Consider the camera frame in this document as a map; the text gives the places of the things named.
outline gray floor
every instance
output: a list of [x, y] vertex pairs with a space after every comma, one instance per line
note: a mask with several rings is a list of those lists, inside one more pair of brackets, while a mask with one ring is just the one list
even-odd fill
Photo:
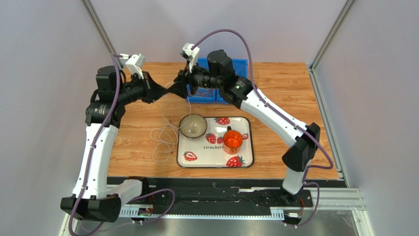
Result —
[[[304, 212], [304, 218], [310, 211]], [[113, 224], [105, 223], [101, 229], [111, 228], [130, 222], [129, 218], [120, 218]], [[84, 222], [83, 227], [89, 232], [97, 225]], [[87, 232], [77, 228], [78, 234]], [[97, 233], [99, 236], [357, 236], [357, 230], [350, 210], [318, 211], [311, 223], [299, 229], [284, 227], [282, 222], [270, 220], [205, 220], [205, 219], [160, 219], [149, 225], [126, 225], [118, 229]]]

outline wooden table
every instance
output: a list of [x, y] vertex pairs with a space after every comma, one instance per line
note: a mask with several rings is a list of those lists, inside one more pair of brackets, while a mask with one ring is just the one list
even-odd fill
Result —
[[[184, 68], [184, 63], [145, 63], [144, 71], [148, 71], [159, 84], [172, 82], [178, 71]], [[307, 124], [317, 123], [321, 131], [320, 144], [331, 156], [330, 147], [320, 117], [319, 108], [313, 92], [311, 81], [304, 63], [254, 63], [255, 83], [272, 102], [295, 118]], [[288, 147], [265, 124], [252, 115], [238, 110], [232, 105], [192, 104], [192, 113], [205, 117], [243, 116], [250, 120], [253, 135], [255, 162], [253, 166], [244, 169], [191, 169], [182, 168], [177, 163], [177, 147], [171, 152], [168, 161], [158, 163], [152, 160], [151, 154], [157, 141], [150, 138], [150, 132], [162, 128], [166, 121], [178, 126], [180, 120], [189, 114], [189, 106], [184, 99], [174, 94], [162, 97], [153, 104], [137, 101], [126, 106], [120, 130], [115, 140], [109, 176], [144, 176], [144, 177], [209, 177], [209, 178], [284, 178], [286, 166], [282, 155]], [[172, 136], [169, 127], [166, 130]], [[154, 158], [166, 159], [167, 153], [157, 151], [167, 150], [166, 145], [160, 145]], [[317, 151], [312, 164], [328, 165], [327, 159]], [[338, 178], [336, 169], [311, 169], [308, 178]]]

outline red cup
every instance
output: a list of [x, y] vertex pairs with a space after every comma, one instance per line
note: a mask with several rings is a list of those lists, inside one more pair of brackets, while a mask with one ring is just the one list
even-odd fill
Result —
[[227, 127], [227, 132], [223, 137], [223, 149], [227, 154], [234, 155], [240, 151], [243, 144], [243, 137], [235, 130], [231, 130], [231, 126]]

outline blue crate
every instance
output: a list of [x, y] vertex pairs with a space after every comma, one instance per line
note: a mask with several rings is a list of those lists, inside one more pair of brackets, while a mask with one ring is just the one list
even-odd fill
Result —
[[[208, 69], [208, 62], [207, 58], [198, 58], [198, 64], [200, 67]], [[233, 67], [236, 70], [236, 74], [247, 78], [247, 60], [246, 59], [233, 59]], [[208, 92], [209, 89], [207, 88], [199, 88], [197, 91], [200, 93]], [[221, 103], [227, 104], [225, 102], [219, 92], [218, 89], [213, 89], [212, 92], [209, 92], [206, 96], [202, 97], [198, 93], [194, 96], [189, 95], [189, 101], [191, 103]]]
[[[236, 70], [237, 75], [247, 78], [247, 59], [233, 59], [233, 68]], [[223, 100], [218, 91], [216, 94], [216, 103], [228, 104]]]

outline strawberry print tray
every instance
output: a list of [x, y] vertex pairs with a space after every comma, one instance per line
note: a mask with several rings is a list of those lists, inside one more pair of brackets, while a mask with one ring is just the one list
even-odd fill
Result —
[[[250, 122], [244, 117], [205, 117], [205, 135], [190, 139], [179, 132], [178, 164], [185, 168], [246, 168], [253, 164], [253, 144]], [[243, 144], [237, 154], [223, 149], [227, 126], [242, 134]]]

